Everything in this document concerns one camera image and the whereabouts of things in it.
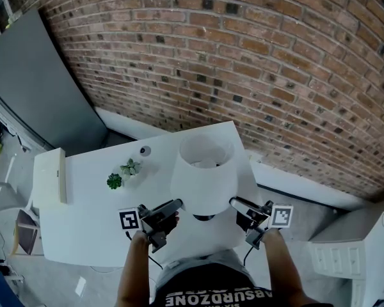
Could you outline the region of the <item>person's left forearm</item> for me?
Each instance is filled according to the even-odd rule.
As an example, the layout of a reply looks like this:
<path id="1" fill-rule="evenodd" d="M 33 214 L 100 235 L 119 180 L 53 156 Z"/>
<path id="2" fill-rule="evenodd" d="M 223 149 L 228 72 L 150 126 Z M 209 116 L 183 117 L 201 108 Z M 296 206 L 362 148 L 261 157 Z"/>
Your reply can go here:
<path id="1" fill-rule="evenodd" d="M 124 264 L 115 307 L 149 307 L 149 241 L 137 231 L 131 240 Z"/>

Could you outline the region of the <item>wooden frame stool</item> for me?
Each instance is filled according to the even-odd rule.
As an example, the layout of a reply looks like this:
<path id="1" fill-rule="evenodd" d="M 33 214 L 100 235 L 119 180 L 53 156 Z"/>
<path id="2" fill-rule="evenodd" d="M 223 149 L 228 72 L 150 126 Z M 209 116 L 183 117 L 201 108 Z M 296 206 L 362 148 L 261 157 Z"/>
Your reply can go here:
<path id="1" fill-rule="evenodd" d="M 25 211 L 19 210 L 13 231 L 13 247 L 9 254 L 13 256 L 43 256 L 40 227 Z"/>

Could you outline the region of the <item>person's right forearm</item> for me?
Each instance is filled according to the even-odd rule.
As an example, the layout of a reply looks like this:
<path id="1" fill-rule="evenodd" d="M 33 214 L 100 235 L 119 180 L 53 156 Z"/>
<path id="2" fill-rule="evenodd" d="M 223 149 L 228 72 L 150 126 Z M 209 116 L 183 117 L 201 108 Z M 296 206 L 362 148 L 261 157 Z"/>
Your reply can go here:
<path id="1" fill-rule="evenodd" d="M 267 230 L 262 242 L 266 250 L 274 295 L 289 307 L 319 304 L 305 294 L 298 270 L 279 230 L 277 228 Z"/>

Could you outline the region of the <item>white table lamp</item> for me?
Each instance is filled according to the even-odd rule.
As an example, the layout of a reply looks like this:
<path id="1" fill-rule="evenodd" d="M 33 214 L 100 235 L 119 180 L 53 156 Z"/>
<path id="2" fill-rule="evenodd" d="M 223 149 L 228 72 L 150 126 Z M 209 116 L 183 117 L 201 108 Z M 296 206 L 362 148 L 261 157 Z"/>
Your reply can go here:
<path id="1" fill-rule="evenodd" d="M 228 209 L 238 188 L 235 148 L 223 137 L 204 133 L 180 144 L 170 183 L 172 198 L 194 216 L 214 216 Z"/>

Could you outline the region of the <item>white chair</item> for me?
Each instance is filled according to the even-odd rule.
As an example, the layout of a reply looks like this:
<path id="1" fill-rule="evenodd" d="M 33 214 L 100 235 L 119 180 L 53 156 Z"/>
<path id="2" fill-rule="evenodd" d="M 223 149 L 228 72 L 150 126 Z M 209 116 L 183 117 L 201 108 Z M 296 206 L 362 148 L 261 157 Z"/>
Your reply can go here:
<path id="1" fill-rule="evenodd" d="M 15 191 L 10 183 L 0 182 L 0 212 L 6 210 L 22 210 L 33 221 L 39 221 L 39 216 L 33 210 L 32 196 L 25 200 L 21 194 Z"/>

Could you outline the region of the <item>white rectangular box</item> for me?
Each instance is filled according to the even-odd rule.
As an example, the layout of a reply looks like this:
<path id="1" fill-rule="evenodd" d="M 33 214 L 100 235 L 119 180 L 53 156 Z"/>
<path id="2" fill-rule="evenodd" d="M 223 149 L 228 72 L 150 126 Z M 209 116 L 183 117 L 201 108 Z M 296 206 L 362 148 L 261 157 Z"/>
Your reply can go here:
<path id="1" fill-rule="evenodd" d="M 67 204 L 63 149 L 57 148 L 35 156 L 31 198 L 33 206 L 38 209 Z"/>

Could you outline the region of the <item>person's black printed shirt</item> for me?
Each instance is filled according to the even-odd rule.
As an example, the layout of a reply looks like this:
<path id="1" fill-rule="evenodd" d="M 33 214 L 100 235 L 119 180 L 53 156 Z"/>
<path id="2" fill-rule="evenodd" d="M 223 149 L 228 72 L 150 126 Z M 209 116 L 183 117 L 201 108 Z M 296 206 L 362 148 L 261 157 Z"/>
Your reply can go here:
<path id="1" fill-rule="evenodd" d="M 193 267 L 156 290 L 150 307 L 273 307 L 273 293 L 220 264 Z"/>

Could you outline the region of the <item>dark green potted succulent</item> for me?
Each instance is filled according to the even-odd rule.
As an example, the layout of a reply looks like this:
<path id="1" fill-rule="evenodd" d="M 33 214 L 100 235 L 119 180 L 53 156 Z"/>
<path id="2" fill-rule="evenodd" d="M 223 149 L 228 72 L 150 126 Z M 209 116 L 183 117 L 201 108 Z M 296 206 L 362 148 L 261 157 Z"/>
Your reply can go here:
<path id="1" fill-rule="evenodd" d="M 118 173 L 112 173 L 108 176 L 106 183 L 110 189 L 118 189 L 122 186 L 122 177 Z"/>

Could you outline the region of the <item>pale green potted plant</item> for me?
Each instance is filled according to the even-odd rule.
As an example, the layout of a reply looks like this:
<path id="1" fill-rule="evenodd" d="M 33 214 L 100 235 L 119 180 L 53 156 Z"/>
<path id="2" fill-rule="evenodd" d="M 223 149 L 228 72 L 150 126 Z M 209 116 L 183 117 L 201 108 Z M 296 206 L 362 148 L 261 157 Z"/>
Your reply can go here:
<path id="1" fill-rule="evenodd" d="M 132 158 L 128 159 L 125 165 L 120 166 L 122 181 L 126 182 L 131 177 L 136 176 L 142 169 L 142 163 L 134 161 Z"/>

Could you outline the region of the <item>white drawer cabinet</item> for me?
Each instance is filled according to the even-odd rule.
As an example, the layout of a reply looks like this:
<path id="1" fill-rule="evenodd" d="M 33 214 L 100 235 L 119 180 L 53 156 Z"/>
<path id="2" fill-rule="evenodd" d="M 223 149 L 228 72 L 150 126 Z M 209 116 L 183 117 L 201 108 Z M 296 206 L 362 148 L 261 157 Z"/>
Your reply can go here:
<path id="1" fill-rule="evenodd" d="M 384 206 L 349 212 L 308 243 L 314 271 L 348 281 L 349 307 L 384 300 Z"/>

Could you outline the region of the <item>person's grey shorts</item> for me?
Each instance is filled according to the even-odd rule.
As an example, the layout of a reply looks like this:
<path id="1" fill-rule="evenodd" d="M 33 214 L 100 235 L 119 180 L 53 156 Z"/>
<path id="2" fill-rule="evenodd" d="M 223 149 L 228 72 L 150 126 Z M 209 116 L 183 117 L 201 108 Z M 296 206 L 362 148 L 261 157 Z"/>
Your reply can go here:
<path id="1" fill-rule="evenodd" d="M 222 266 L 231 268 L 237 272 L 240 272 L 246 276 L 251 284 L 255 284 L 250 273 L 246 270 L 242 261 L 233 249 L 227 249 L 223 251 L 217 251 L 211 255 L 205 256 L 192 256 L 187 258 L 181 258 L 179 260 L 168 263 L 161 271 L 158 279 L 156 280 L 156 288 L 161 288 L 176 275 L 183 271 L 192 269 L 194 267 L 206 266 L 210 264 L 220 264 Z"/>

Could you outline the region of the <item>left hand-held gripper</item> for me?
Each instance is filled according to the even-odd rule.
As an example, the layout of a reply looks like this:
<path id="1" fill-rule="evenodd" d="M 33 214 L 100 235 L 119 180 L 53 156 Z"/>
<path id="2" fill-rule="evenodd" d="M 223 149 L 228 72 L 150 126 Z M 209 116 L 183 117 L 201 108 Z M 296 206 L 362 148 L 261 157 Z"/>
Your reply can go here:
<path id="1" fill-rule="evenodd" d="M 176 199 L 154 209 L 141 204 L 136 208 L 119 210 L 121 228 L 130 240 L 135 232 L 143 232 L 152 246 L 152 253 L 155 253 L 166 245 L 167 235 L 175 228 L 175 212 L 182 205 L 182 200 Z"/>

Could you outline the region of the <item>grey tall refrigerator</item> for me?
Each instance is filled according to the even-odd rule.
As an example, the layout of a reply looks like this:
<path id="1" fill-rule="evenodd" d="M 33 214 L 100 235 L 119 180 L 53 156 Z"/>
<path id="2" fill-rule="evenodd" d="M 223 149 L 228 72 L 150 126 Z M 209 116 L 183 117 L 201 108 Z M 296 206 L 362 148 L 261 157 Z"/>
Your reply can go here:
<path id="1" fill-rule="evenodd" d="M 99 149 L 108 134 L 38 10 L 0 36 L 0 120 L 28 146 L 67 156 Z"/>

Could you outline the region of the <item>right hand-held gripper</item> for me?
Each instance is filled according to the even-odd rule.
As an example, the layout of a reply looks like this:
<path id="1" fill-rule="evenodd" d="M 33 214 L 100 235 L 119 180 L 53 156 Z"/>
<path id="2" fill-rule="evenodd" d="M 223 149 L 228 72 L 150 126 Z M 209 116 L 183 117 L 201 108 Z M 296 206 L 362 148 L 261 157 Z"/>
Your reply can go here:
<path id="1" fill-rule="evenodd" d="M 259 206 L 240 197 L 233 197 L 229 204 L 236 209 L 236 224 L 245 233 L 245 241 L 253 248 L 260 247 L 264 233 L 271 228 L 289 228 L 293 214 L 292 205 L 274 204 L 267 201 Z"/>

